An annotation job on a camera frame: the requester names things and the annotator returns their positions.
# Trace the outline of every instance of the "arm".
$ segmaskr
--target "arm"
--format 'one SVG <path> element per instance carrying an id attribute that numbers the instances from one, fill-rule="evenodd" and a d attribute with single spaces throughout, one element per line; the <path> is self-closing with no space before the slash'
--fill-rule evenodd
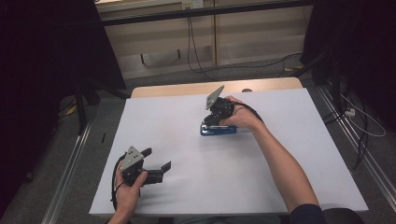
<path id="1" fill-rule="evenodd" d="M 242 103 L 232 96 L 227 99 Z M 233 124 L 237 127 L 251 130 L 268 162 L 276 187 L 282 195 L 289 212 L 304 203 L 318 205 L 318 199 L 303 168 L 275 139 L 265 124 L 258 120 L 250 111 L 241 105 L 236 105 L 234 114 L 222 120 L 220 124 Z"/>
<path id="2" fill-rule="evenodd" d="M 137 202 L 139 201 L 140 188 L 143 186 L 143 183 L 148 176 L 148 173 L 143 171 L 134 184 L 131 187 L 128 187 L 123 184 L 124 179 L 122 178 L 120 167 L 121 162 L 116 172 L 115 186 L 120 186 L 117 189 L 117 210 L 108 222 L 110 224 L 128 223 L 129 219 L 134 215 L 134 210 L 136 209 Z"/>

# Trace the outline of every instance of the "white paper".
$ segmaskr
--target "white paper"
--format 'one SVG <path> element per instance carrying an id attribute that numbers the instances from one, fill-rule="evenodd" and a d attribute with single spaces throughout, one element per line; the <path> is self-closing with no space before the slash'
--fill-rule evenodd
<path id="1" fill-rule="evenodd" d="M 306 89 L 232 95 L 254 108 L 303 166 L 322 209 L 368 209 Z M 287 213 L 251 133 L 200 135 L 200 124 L 210 113 L 205 100 L 206 95 L 127 100 L 90 214 L 114 213 L 112 171 L 129 146 L 152 147 L 145 169 L 172 161 L 161 184 L 141 189 L 137 215 Z"/>

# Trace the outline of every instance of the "person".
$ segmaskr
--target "person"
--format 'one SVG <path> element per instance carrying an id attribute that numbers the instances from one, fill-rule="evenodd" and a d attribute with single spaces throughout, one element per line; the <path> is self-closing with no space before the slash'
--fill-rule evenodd
<path id="1" fill-rule="evenodd" d="M 232 96 L 225 97 L 225 99 L 242 104 L 240 100 Z M 233 115 L 223 119 L 220 125 L 235 125 L 250 129 L 268 162 L 276 187 L 290 213 L 290 223 L 326 223 L 318 206 L 318 199 L 303 168 L 276 140 L 264 122 L 257 119 L 247 108 L 236 105 Z M 134 214 L 139 198 L 139 189 L 146 177 L 147 173 L 143 172 L 131 187 L 119 187 L 117 191 L 118 207 L 109 223 L 128 222 Z M 116 175 L 116 186 L 122 181 L 119 169 Z"/>

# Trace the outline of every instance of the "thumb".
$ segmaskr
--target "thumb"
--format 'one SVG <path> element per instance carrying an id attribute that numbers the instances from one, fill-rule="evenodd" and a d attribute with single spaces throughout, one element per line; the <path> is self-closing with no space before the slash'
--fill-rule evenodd
<path id="1" fill-rule="evenodd" d="M 143 171 L 136 179 L 136 181 L 134 182 L 133 188 L 138 188 L 140 189 L 140 187 L 143 186 L 143 184 L 146 181 L 146 178 L 148 177 L 148 172 L 147 171 Z"/>
<path id="2" fill-rule="evenodd" d="M 231 125 L 232 123 L 231 123 L 231 121 L 230 121 L 230 118 L 227 118 L 227 119 L 222 119 L 220 122 L 219 122 L 219 125 L 221 125 L 221 126 L 227 126 L 227 125 Z"/>

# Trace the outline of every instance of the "forearm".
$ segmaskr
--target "forearm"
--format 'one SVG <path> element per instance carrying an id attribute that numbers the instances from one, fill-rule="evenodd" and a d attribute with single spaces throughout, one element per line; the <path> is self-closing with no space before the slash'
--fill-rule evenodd
<path id="1" fill-rule="evenodd" d="M 260 122 L 250 127 L 268 162 L 276 186 L 291 212 L 304 203 L 318 204 L 303 168 Z"/>
<path id="2" fill-rule="evenodd" d="M 129 219 L 132 217 L 132 213 L 125 209 L 118 209 L 114 213 L 113 217 L 110 219 L 108 224 L 125 224 L 128 223 Z"/>

